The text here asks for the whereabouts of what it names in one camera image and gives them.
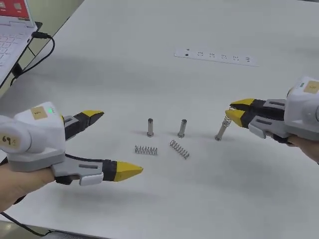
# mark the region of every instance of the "compression spring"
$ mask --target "compression spring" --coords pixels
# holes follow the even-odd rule
[[[223,122],[221,123],[223,127],[228,127],[231,123],[231,119],[228,116],[225,116]]]
[[[135,145],[135,153],[156,156],[158,154],[158,148]]]
[[[189,153],[184,148],[182,148],[174,139],[169,143],[169,145],[184,159],[187,159],[189,157]]]

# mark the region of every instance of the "yellow fingertip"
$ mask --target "yellow fingertip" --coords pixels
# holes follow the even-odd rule
[[[93,115],[104,113],[103,111],[82,111],[83,114],[87,115],[88,117],[92,117]]]
[[[252,102],[254,101],[255,99],[253,98],[247,98],[247,99],[243,99],[243,100],[239,100],[239,101],[235,101],[235,102],[232,102],[231,105],[251,105]]]
[[[235,122],[238,126],[242,127],[243,124],[241,123],[241,117],[245,113],[244,111],[240,110],[226,110],[226,116],[229,117],[232,121]]]
[[[131,163],[118,162],[114,182],[123,181],[142,173],[143,168]]]

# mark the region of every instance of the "label sticker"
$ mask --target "label sticker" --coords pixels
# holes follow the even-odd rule
[[[306,85],[304,92],[317,94],[319,90],[319,82],[318,81],[309,81]]]
[[[8,133],[0,132],[0,145],[10,148],[19,148],[20,138],[14,137]]]
[[[32,108],[31,113],[35,120],[48,118],[43,106]]]

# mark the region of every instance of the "black cable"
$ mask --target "black cable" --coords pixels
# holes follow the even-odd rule
[[[28,49],[29,49],[29,51],[32,53],[32,55],[34,56],[34,57],[36,57],[36,55],[35,55],[35,53],[31,50],[31,48],[28,46]]]
[[[34,67],[38,66],[42,61],[44,61],[46,58],[48,58],[52,52],[55,49],[55,40],[53,39],[52,36],[50,36],[49,34],[43,33],[43,32],[34,32],[32,33],[32,37],[36,38],[36,39],[50,39],[52,41],[52,49],[51,51],[44,56],[41,60],[39,60],[37,63],[35,63],[33,66],[29,67],[28,69],[22,71],[22,73],[16,77],[14,77],[11,82],[10,82],[10,86],[13,85],[13,82],[15,81],[16,78],[18,78],[19,76],[23,75],[24,73],[27,73],[28,71],[32,70]]]
[[[9,216],[7,213],[2,212],[0,213],[2,216],[7,218],[8,220],[12,221],[13,223],[17,224],[19,227],[22,227],[23,229],[26,229],[27,231],[31,232],[32,234],[38,236],[38,237],[44,237],[48,234],[50,234],[52,231],[48,231],[46,234],[37,233],[36,231],[32,230],[31,228],[27,227],[25,224],[22,224],[21,222],[17,221],[16,219]]]

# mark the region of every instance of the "power strip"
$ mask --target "power strip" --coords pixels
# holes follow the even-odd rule
[[[251,56],[241,56],[228,53],[217,53],[215,51],[198,51],[189,48],[178,49],[174,56],[196,60],[215,61],[244,66],[258,66],[257,61]]]

